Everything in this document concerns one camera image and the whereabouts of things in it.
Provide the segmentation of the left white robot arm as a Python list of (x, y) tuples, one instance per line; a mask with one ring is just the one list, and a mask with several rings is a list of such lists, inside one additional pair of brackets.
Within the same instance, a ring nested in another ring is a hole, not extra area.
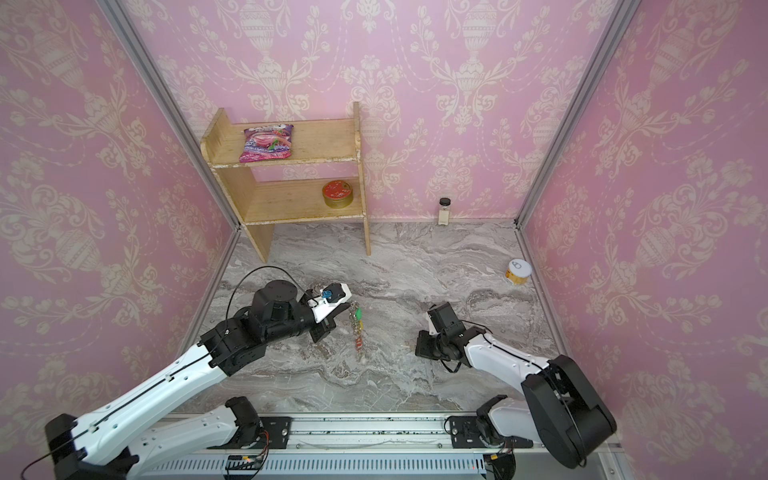
[(61, 414), (45, 426), (57, 479), (135, 479), (154, 467), (202, 449), (267, 451), (269, 432), (244, 396), (165, 427), (156, 424), (197, 394), (263, 358), (269, 345), (303, 334), (318, 343), (351, 306), (345, 283), (318, 295), (301, 291), (292, 277), (258, 289), (250, 305), (202, 334), (164, 369), (121, 397), (86, 414)]

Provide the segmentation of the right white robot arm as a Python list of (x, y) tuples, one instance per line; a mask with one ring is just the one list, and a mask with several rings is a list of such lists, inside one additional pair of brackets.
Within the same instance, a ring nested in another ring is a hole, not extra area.
[(520, 393), (525, 404), (500, 394), (477, 408), (473, 425), (449, 421), (459, 448), (512, 450), (518, 442), (540, 444), (566, 468), (575, 469), (617, 433), (617, 421), (579, 365), (567, 355), (548, 360), (497, 340), (486, 329), (418, 333), (415, 354), (454, 361), (485, 372)]

